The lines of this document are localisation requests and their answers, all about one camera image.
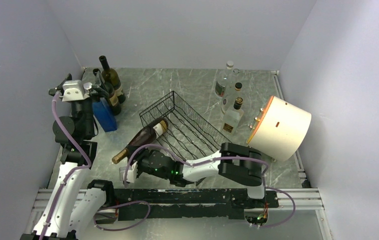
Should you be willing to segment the black wire wine rack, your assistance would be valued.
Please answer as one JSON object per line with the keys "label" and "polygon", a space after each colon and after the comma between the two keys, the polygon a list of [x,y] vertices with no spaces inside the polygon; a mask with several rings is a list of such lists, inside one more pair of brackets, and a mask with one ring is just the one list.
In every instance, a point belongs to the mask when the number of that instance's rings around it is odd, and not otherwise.
{"label": "black wire wine rack", "polygon": [[142,110],[139,117],[144,127],[155,119],[166,119],[166,133],[155,142],[184,160],[211,155],[223,143],[231,142],[175,91],[167,93]]}

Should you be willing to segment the dark green black-capped bottle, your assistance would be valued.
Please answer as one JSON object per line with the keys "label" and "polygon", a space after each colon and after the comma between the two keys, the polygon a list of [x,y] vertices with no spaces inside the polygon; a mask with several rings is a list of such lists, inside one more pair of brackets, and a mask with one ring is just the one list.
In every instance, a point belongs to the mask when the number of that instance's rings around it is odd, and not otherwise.
{"label": "dark green black-capped bottle", "polygon": [[122,83],[121,83],[121,80],[119,78],[119,74],[117,73],[117,71],[115,69],[113,69],[109,66],[107,58],[105,55],[99,56],[98,59],[99,59],[101,66],[103,68],[101,74],[102,74],[104,80],[106,82],[109,82],[112,84],[119,103],[123,104],[126,101],[126,95],[123,91]]}

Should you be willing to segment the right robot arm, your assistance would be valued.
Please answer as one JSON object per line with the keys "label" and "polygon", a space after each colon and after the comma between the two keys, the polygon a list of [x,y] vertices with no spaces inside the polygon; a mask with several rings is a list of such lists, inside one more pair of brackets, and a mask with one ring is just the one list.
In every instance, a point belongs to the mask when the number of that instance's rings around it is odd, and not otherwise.
{"label": "right robot arm", "polygon": [[140,146],[128,157],[121,175],[124,185],[134,183],[141,173],[147,173],[169,180],[177,187],[222,176],[245,186],[248,203],[260,207],[267,199],[264,177],[268,168],[259,150],[231,142],[223,143],[208,156],[193,160],[184,160],[167,148],[151,143]]}

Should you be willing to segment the clear bottle white label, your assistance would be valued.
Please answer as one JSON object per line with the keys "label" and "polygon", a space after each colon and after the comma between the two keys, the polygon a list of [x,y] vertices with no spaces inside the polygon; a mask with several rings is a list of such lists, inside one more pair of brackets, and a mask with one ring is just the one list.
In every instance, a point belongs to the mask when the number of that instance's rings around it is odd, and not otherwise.
{"label": "clear bottle white label", "polygon": [[221,104],[221,113],[224,115],[229,107],[232,107],[236,98],[241,96],[243,84],[241,82],[232,83],[224,92]]}

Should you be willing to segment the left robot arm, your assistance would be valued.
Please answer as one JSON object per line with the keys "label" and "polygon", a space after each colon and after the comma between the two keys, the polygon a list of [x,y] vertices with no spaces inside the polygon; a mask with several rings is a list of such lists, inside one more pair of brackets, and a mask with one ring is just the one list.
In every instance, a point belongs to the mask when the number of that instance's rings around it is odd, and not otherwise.
{"label": "left robot arm", "polygon": [[22,240],[78,240],[97,211],[116,201],[110,181],[94,180],[83,199],[76,203],[84,179],[95,160],[98,133],[93,99],[105,91],[81,80],[65,80],[49,90],[53,96],[52,130],[62,146],[61,164],[52,194],[39,221]]}

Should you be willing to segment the clear bottle orange black label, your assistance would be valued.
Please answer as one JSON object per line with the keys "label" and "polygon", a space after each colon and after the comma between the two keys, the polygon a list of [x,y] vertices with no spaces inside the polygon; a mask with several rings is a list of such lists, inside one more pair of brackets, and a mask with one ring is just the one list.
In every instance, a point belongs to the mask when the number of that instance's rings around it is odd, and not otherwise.
{"label": "clear bottle orange black label", "polygon": [[224,113],[222,130],[227,134],[233,134],[237,129],[243,115],[242,109],[243,98],[237,97],[232,106],[230,106]]}

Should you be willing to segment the frosted clear slim bottle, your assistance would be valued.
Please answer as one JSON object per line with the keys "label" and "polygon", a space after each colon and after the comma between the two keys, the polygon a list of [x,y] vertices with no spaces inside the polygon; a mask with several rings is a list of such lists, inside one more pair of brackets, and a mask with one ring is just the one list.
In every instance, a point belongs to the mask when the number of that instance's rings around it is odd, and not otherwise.
{"label": "frosted clear slim bottle", "polygon": [[224,69],[218,72],[218,76],[215,79],[214,91],[217,97],[222,98],[225,94],[226,87],[230,82],[230,77],[232,75],[234,68],[234,62],[228,60]]}

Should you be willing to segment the green bottle silver cap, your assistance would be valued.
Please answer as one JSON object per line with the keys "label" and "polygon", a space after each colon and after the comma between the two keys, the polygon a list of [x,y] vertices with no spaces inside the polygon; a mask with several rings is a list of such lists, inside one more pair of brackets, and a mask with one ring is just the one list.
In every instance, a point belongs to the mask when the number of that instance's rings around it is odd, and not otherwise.
{"label": "green bottle silver cap", "polygon": [[107,102],[108,102],[109,107],[112,111],[112,114],[114,116],[119,115],[122,111],[122,107],[119,103],[119,99],[116,95],[116,92],[115,92],[113,85],[110,82],[104,80],[104,78],[101,74],[101,71],[98,68],[93,69],[92,73],[96,77],[96,79],[100,82],[101,88],[103,90],[105,90],[108,94]]}

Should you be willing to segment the blue clear glass bottle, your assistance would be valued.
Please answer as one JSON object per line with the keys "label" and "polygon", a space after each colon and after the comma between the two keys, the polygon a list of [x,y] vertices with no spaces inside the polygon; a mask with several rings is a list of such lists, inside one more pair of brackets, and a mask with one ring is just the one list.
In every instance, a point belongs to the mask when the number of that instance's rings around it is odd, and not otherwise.
{"label": "blue clear glass bottle", "polygon": [[[84,83],[84,88],[89,90],[90,95],[91,83]],[[106,133],[116,131],[118,129],[117,122],[107,102],[107,98],[91,97],[91,99],[93,115],[102,129]]]}

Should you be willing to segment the dark red gold-capped bottle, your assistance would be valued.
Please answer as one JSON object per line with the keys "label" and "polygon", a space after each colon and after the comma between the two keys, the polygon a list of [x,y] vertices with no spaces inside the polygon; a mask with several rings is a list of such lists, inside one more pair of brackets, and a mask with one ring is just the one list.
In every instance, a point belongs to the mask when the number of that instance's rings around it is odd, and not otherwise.
{"label": "dark red gold-capped bottle", "polygon": [[112,157],[111,161],[118,164],[125,158],[129,158],[137,148],[151,144],[158,137],[163,135],[169,128],[169,123],[165,117],[158,117],[151,121],[148,125],[144,126],[121,150],[118,154]]}

